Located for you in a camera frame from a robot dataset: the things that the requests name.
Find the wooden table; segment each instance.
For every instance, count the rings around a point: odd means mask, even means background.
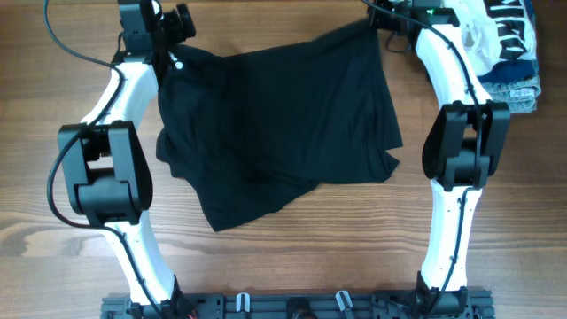
[[[97,102],[108,70],[72,58],[47,36],[38,0],[0,4],[0,311],[3,318],[97,318],[100,299],[128,293],[102,236],[58,222],[45,199],[56,134]],[[470,239],[471,287],[493,290],[498,318],[567,315],[567,3],[534,1],[543,94],[514,116]],[[310,40],[364,16],[355,0],[196,2],[198,37],[218,55]],[[60,0],[50,20],[64,43],[109,60],[120,31],[110,0]],[[412,54],[384,52],[405,146],[383,184],[322,185],[282,212],[215,234],[192,188],[154,157],[162,128],[151,103],[139,136],[153,175],[151,222],[186,292],[370,292],[409,289],[430,233],[431,187],[421,148],[437,113]],[[68,206],[62,174],[59,207]]]

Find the black cable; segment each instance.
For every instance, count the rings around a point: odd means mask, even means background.
[[[480,105],[478,103],[477,95],[475,94],[474,86],[472,85],[472,81],[470,80],[469,72],[467,71],[467,66],[464,63],[464,59],[462,58],[461,53],[459,53],[459,51],[454,46],[454,44],[451,40],[449,40],[445,35],[443,35],[441,32],[439,32],[434,27],[429,26],[429,25],[423,23],[422,21],[419,21],[417,19],[412,19],[412,18],[404,16],[402,14],[398,14],[397,12],[388,11],[385,8],[382,8],[378,5],[375,5],[375,4],[373,4],[373,3],[371,3],[367,0],[361,0],[361,1],[364,4],[366,4],[367,6],[373,8],[375,10],[378,10],[378,11],[386,13],[386,14],[391,14],[395,17],[400,18],[400,19],[405,19],[406,21],[409,21],[409,22],[417,24],[418,26],[424,27],[424,28],[432,31],[433,34],[437,35],[445,43],[447,43],[448,48],[453,51],[453,53],[457,57],[457,60],[459,60],[459,64],[461,65],[462,72],[464,73],[465,81],[467,82],[467,92],[470,94],[470,97],[472,98],[472,101],[474,102],[474,106],[475,106],[476,117],[477,117],[477,141],[476,141],[477,144],[476,144],[476,150],[475,150],[475,164],[474,164],[474,170],[473,170],[474,176],[473,176],[473,180],[472,180],[472,187],[467,188],[465,190],[465,192],[462,194],[459,227],[458,227],[458,230],[457,230],[456,245],[455,245],[455,248],[454,248],[451,266],[449,267],[449,271],[447,272],[447,277],[445,278],[445,282],[443,283],[443,286],[441,287],[441,290],[439,291],[437,298],[433,302],[433,306],[426,312],[426,314],[428,315],[428,314],[435,311],[435,309],[437,308],[437,305],[441,301],[441,298],[443,297],[443,293],[445,293],[445,289],[447,288],[447,285],[449,284],[449,281],[451,280],[451,275],[453,274],[454,266],[456,265],[456,262],[459,258],[458,253],[459,253],[459,246],[461,245],[462,223],[463,223],[463,219],[464,219],[464,209],[465,209],[464,207],[465,207],[465,203],[466,203],[466,200],[467,200],[467,193],[471,190],[479,190],[480,189],[480,186],[479,186],[479,183],[480,183],[480,148],[482,146],[481,143],[482,143],[482,130],[483,130],[482,113],[481,113]]]
[[[396,36],[396,32],[392,31],[390,33],[390,35],[388,36],[388,40],[386,40],[386,49],[391,52],[391,53],[396,53],[396,54],[403,54],[406,53],[408,51],[411,50],[411,43],[408,43],[408,46],[406,46],[406,49],[404,50],[392,50],[390,49],[390,44],[392,43],[393,37]]]
[[[122,45],[122,36],[124,35],[123,32],[118,33],[118,44],[116,45],[116,51],[114,52],[114,56],[118,55],[120,53],[120,51],[122,50],[121,45]]]
[[[124,251],[126,252],[126,255],[128,256],[128,261],[130,263],[130,266],[132,267],[132,270],[134,271],[134,275],[136,276],[136,280],[138,281],[138,283],[140,284],[140,287],[142,288],[142,290],[144,291],[144,295],[145,297],[150,301],[151,306],[153,307],[153,310],[156,312],[156,314],[158,314],[161,318],[166,319],[165,316],[163,316],[163,314],[161,313],[161,311],[159,311],[158,306],[156,305],[155,301],[153,300],[153,297],[151,296],[150,292],[148,291],[146,285],[145,285],[145,281],[142,278],[142,276],[140,275],[140,271],[137,268],[136,262],[134,261],[134,257],[132,256],[132,252],[130,251],[130,248],[128,246],[128,242],[126,241],[126,238],[124,237],[124,235],[120,234],[120,232],[118,230],[112,229],[110,227],[106,227],[106,226],[102,226],[102,227],[93,227],[87,224],[80,224],[77,222],[72,222],[70,220],[68,220],[65,216],[63,216],[63,214],[61,214],[59,212],[59,210],[57,209],[57,207],[55,206],[55,200],[53,198],[53,184],[55,181],[55,175],[58,171],[59,166],[61,165],[61,162],[63,161],[63,158],[66,156],[66,154],[69,152],[69,150],[71,149],[71,147],[73,146],[73,144],[75,142],[77,142],[81,137],[85,136],[85,134],[87,132],[89,132],[90,130],[92,130],[95,125],[97,125],[97,123],[102,120],[107,114],[108,111],[110,110],[110,108],[113,106],[114,101],[116,100],[116,98],[119,96],[122,88],[124,87],[124,81],[125,77],[124,77],[124,73],[117,68],[116,66],[106,63],[104,61],[95,59],[95,58],[91,58],[91,57],[87,57],[82,55],[81,53],[78,53],[76,51],[73,51],[71,49],[69,49],[68,47],[66,47],[53,33],[53,30],[51,29],[51,25],[48,19],[48,14],[47,14],[47,9],[49,6],[49,0],[44,0],[43,1],[43,21],[45,22],[45,27],[47,28],[47,32],[49,33],[51,39],[53,39],[53,41],[64,51],[66,51],[67,53],[98,64],[100,66],[105,66],[108,67],[110,69],[112,69],[113,71],[115,71],[118,76],[119,76],[119,83],[118,83],[118,87],[116,88],[116,90],[114,91],[113,95],[111,96],[111,98],[108,100],[108,103],[105,105],[105,107],[102,109],[102,111],[98,114],[98,116],[96,117],[96,119],[94,119],[91,123],[89,123],[86,127],[83,127],[77,134],[75,134],[71,140],[63,147],[63,149],[61,149],[61,151],[59,152],[59,155],[57,156],[57,158],[55,159],[55,162],[53,163],[53,167],[51,168],[50,171],[50,175],[47,179],[47,202],[49,203],[50,209],[53,212],[53,214],[63,223],[71,226],[71,227],[75,227],[78,229],[84,229],[84,230],[106,230],[106,231],[110,231],[112,232],[119,240],[120,243],[122,244],[122,246],[124,247]],[[121,36],[122,34],[120,34],[118,36],[118,51],[120,51],[120,40],[121,40]]]

